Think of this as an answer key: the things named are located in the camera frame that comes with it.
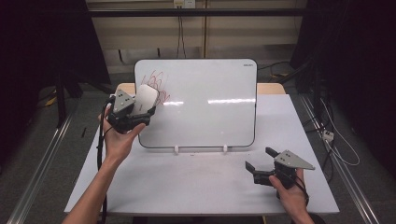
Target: handwriting on whiteboard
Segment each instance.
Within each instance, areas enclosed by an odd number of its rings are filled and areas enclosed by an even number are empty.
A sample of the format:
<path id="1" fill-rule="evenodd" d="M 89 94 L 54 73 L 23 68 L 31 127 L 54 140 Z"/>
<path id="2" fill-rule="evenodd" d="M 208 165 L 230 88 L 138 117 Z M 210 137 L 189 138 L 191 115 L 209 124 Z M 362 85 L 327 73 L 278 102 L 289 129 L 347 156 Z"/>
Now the handwriting on whiteboard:
<path id="1" fill-rule="evenodd" d="M 171 95 L 165 90 L 167 80 L 168 76 L 166 76 L 163 72 L 157 72 L 156 70 L 154 70 L 149 77 L 146 75 L 143 76 L 142 82 L 140 84 L 147 84 L 160 93 L 160 97 L 158 97 L 156 105 L 163 105 L 163 103 L 168 101 L 171 97 Z"/>

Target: forearm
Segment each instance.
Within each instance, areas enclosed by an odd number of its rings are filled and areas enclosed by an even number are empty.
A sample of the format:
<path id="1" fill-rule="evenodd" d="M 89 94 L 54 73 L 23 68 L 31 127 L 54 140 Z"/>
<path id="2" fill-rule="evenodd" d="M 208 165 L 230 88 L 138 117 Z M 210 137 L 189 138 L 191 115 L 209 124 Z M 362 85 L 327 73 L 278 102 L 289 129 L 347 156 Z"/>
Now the forearm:
<path id="1" fill-rule="evenodd" d="M 105 160 L 95 178 L 78 200 L 64 223 L 96 223 L 103 200 L 119 164 Z"/>
<path id="2" fill-rule="evenodd" d="M 295 224 L 314 224 L 311 216 L 307 212 L 301 213 L 297 216 L 290 216 Z"/>

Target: white table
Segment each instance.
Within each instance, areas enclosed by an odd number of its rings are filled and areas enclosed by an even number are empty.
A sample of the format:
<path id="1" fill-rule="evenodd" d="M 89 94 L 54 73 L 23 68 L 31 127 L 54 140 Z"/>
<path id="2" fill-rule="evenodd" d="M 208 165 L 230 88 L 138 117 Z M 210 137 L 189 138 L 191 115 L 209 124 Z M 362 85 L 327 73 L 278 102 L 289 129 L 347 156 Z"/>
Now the white table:
<path id="1" fill-rule="evenodd" d="M 231 148 L 146 149 L 134 141 L 107 194 L 109 214 L 127 216 L 257 216 L 285 213 L 272 187 L 255 185 L 249 161 L 270 171 L 274 160 L 265 147 L 289 149 L 317 169 L 304 171 L 308 211 L 339 212 L 288 95 L 258 95 L 256 139 Z M 65 208 L 69 212 L 96 174 L 97 134 Z"/>

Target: whiteboard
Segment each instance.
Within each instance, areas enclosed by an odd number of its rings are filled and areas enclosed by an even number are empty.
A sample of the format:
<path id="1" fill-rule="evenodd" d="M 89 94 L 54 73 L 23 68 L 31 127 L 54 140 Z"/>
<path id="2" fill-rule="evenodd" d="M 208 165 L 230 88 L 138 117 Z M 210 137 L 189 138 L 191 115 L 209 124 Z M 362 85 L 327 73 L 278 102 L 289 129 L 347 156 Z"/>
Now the whiteboard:
<path id="1" fill-rule="evenodd" d="M 138 89 L 160 92 L 143 147 L 247 147 L 254 142 L 257 64 L 250 59 L 141 60 Z"/>

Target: person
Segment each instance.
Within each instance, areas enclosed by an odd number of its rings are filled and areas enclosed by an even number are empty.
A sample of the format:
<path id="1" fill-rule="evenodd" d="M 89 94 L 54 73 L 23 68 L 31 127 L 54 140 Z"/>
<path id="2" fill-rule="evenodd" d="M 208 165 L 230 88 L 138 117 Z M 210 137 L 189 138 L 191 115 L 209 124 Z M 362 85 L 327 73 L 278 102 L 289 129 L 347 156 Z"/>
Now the person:
<path id="1" fill-rule="evenodd" d="M 113 130 L 107 120 L 104 119 L 103 130 L 108 130 L 105 135 L 105 159 L 91 184 L 64 219 L 64 224 L 97 222 L 103 200 L 106 197 L 114 174 L 131 152 L 132 142 L 145 127 L 145 124 L 139 124 L 130 132 L 121 134 Z M 304 171 L 302 169 L 297 169 L 297 176 L 300 178 L 297 178 L 297 181 L 303 184 Z M 271 175 L 269 179 L 274 188 L 279 192 L 280 201 L 294 223 L 314 223 L 306 210 L 305 195 L 299 188 L 294 186 L 290 189 L 285 189 L 280 180 L 274 175 Z"/>

